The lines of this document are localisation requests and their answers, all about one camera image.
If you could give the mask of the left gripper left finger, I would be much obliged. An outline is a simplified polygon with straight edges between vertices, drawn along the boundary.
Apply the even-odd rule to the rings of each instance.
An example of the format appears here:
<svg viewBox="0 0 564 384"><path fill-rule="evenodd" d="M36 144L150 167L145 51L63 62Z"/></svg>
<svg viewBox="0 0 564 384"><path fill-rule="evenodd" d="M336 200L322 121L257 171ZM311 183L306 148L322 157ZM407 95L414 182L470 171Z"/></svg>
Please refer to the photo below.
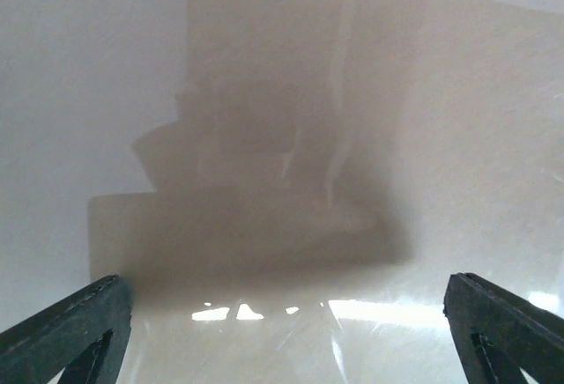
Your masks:
<svg viewBox="0 0 564 384"><path fill-rule="evenodd" d="M89 284L1 333L1 382L117 382L131 314L124 278Z"/></svg>

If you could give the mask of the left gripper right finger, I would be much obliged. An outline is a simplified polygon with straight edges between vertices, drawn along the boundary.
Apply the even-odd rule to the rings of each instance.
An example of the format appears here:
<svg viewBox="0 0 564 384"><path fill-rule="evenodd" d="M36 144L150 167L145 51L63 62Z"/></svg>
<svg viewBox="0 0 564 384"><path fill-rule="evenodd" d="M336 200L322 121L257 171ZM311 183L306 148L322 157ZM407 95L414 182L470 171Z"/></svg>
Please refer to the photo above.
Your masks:
<svg viewBox="0 0 564 384"><path fill-rule="evenodd" d="M449 278L444 309L469 383L563 382L563 319L473 273Z"/></svg>

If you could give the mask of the clear acrylic glass sheet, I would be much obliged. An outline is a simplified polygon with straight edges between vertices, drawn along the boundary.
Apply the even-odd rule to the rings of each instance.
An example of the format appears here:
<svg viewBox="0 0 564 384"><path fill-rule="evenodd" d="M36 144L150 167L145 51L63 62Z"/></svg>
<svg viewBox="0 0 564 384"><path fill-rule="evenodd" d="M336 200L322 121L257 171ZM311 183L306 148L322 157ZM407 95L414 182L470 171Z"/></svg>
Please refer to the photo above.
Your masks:
<svg viewBox="0 0 564 384"><path fill-rule="evenodd" d="M462 383L563 310L563 0L1 0L1 326L109 274L122 383Z"/></svg>

